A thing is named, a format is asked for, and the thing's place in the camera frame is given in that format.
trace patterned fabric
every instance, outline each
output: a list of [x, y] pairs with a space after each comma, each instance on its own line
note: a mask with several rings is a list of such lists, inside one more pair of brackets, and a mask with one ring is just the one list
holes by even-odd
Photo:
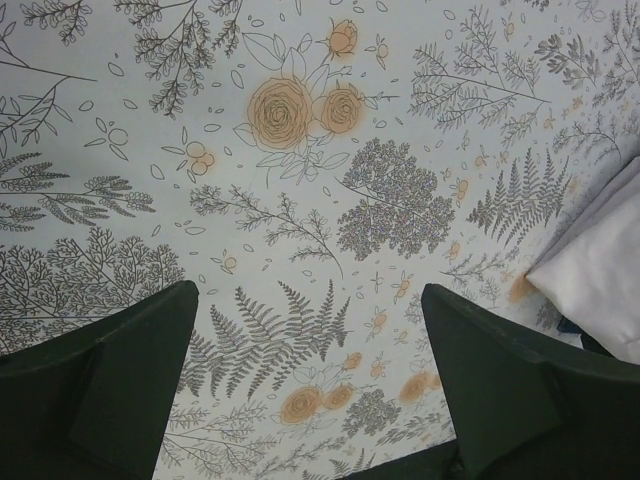
[[631, 156], [639, 19], [0, 3], [0, 353], [189, 278], [157, 480], [327, 480], [450, 440], [421, 289], [556, 335], [522, 275]]

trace rose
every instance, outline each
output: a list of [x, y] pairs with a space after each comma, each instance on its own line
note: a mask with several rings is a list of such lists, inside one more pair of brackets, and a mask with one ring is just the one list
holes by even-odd
[[307, 135], [313, 119], [311, 96], [298, 81], [271, 78], [251, 97], [248, 116], [256, 142], [288, 150]]
[[326, 97], [320, 97], [313, 106], [325, 129], [345, 133], [357, 123], [362, 104], [351, 90], [339, 88]]
[[280, 419], [282, 423], [302, 423], [315, 413], [321, 403], [322, 391], [319, 388], [299, 388], [282, 404]]
[[333, 55], [352, 53], [358, 41], [358, 29], [351, 20], [344, 20], [333, 27], [329, 35], [329, 51]]
[[331, 390], [322, 401], [322, 405], [329, 410], [337, 410], [344, 407], [353, 396], [353, 387], [351, 385], [340, 385]]
[[407, 380], [407, 383], [400, 390], [398, 398], [402, 403], [414, 403], [424, 395], [427, 388], [436, 389], [441, 385], [440, 375], [426, 372], [418, 373]]
[[358, 353], [358, 352], [352, 353], [344, 361], [344, 363], [342, 364], [342, 368], [344, 368], [345, 370], [354, 370], [358, 368], [358, 365], [360, 365], [361, 360], [362, 360], [361, 353]]

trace floral pattern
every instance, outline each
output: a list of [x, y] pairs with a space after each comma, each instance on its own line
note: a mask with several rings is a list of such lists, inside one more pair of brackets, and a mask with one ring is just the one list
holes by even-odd
[[154, 480], [450, 440], [422, 288], [557, 336], [524, 274], [635, 153], [639, 51], [636, 0], [0, 0], [0, 355], [191, 279]]

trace white cloth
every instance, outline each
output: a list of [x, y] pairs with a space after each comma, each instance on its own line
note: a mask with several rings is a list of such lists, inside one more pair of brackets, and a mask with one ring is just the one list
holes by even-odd
[[634, 160], [621, 178], [610, 182], [545, 261], [527, 275], [565, 317], [615, 357], [636, 364], [640, 364], [639, 165], [640, 160]]

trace white garment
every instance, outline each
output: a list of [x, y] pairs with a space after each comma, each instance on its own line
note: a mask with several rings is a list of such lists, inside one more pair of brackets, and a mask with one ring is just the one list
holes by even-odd
[[[616, 177], [558, 242], [562, 245], [554, 246], [550, 251], [554, 254], [545, 255], [546, 261], [527, 275], [565, 317], [615, 357], [636, 364], [640, 364], [640, 175], [629, 178], [629, 172], [637, 173], [639, 163], [634, 160], [622, 180]], [[616, 186], [622, 188], [614, 193]]]

